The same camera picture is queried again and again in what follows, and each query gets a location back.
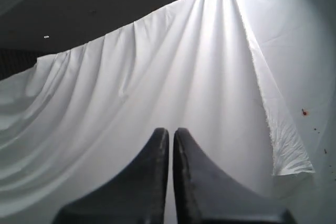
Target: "white cloth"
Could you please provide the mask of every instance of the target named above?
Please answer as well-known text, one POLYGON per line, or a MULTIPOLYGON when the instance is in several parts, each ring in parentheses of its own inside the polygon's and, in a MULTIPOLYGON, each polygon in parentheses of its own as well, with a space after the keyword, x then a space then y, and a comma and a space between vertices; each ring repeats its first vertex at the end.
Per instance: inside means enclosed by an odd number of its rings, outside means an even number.
MULTIPOLYGON (((159 126, 171 140, 187 127, 224 171, 262 195, 272 193, 272 173, 297 185, 291 174, 326 167, 333 42, 307 0, 179 0, 39 58, 0 82, 2 220, 49 223, 124 168, 159 126)), ((171 179, 167 223, 176 222, 171 179)), ((282 183, 275 191, 288 195, 282 183)))

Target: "dark ceiling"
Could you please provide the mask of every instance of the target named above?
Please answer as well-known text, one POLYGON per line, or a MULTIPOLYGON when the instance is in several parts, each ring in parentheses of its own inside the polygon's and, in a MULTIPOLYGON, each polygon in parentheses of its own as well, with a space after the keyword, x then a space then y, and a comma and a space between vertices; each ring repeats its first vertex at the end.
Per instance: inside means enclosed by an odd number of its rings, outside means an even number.
POLYGON ((0 17, 0 48, 64 51, 173 1, 23 0, 0 17))

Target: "white fabric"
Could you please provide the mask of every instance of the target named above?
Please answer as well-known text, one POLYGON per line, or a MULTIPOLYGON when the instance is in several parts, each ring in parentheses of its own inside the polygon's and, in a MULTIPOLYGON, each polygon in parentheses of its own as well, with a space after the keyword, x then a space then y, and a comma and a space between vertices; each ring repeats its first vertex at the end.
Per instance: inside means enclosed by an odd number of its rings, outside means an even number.
MULTIPOLYGON (((189 128, 224 171, 262 195, 272 193, 272 172, 287 175, 276 179, 276 196, 313 223, 326 198, 314 195, 319 209, 302 204, 310 185, 287 196, 302 184, 291 174, 330 165, 331 30, 308 0, 180 0, 39 58, 0 82, 4 223, 49 223, 125 167, 158 126, 171 140, 189 128)), ((171 179, 166 223, 176 223, 171 179)))

